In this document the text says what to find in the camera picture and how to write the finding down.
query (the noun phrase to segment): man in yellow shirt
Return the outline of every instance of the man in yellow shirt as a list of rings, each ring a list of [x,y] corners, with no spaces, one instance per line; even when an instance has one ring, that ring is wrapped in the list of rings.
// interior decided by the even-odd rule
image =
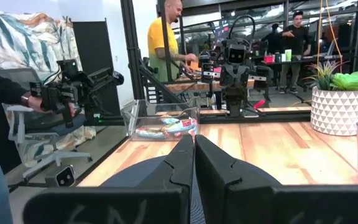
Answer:
[[[190,72],[190,68],[186,62],[195,62],[197,61],[197,57],[194,54],[179,54],[178,42],[175,39],[175,34],[173,33],[173,30],[170,26],[172,22],[178,22],[178,18],[181,16],[182,8],[183,6],[180,0],[165,1],[165,15],[167,18],[167,34],[171,59],[176,61],[176,63],[179,64],[181,68],[184,68]],[[161,17],[154,20],[150,25],[149,33],[147,34],[147,42],[149,45],[150,67],[158,69],[157,79],[160,80],[160,82],[167,82],[167,64],[165,63],[165,49]],[[171,64],[171,72],[172,80],[175,80],[179,73],[179,69]]]

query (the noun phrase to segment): desk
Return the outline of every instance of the desk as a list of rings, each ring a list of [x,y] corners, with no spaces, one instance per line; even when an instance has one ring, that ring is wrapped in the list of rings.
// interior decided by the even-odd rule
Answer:
[[[176,81],[185,81],[185,80],[190,80],[190,79],[187,77],[180,77]],[[249,79],[247,83],[248,88],[253,88],[254,82],[255,80]],[[166,87],[173,93],[178,93],[182,91],[199,91],[199,92],[209,91],[209,84],[201,83],[200,81],[196,83],[194,82],[194,83],[169,84],[166,85]],[[212,88],[213,91],[220,91],[222,89],[222,86],[219,84],[218,81],[214,81]]]
[[[322,134],[309,122],[204,124],[200,134],[282,184],[358,184],[354,136]],[[167,155],[176,144],[126,141],[78,186],[99,186],[133,164]]]

